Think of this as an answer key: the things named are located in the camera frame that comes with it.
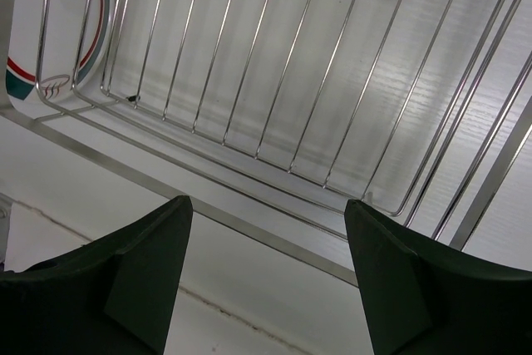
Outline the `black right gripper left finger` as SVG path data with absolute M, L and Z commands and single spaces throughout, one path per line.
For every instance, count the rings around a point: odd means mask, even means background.
M 3 354 L 162 354 L 192 225 L 180 195 L 22 272 L 1 274 Z

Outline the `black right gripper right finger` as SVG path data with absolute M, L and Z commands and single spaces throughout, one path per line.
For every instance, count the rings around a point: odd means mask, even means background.
M 529 354 L 531 273 L 466 254 L 360 200 L 344 221 L 375 354 Z

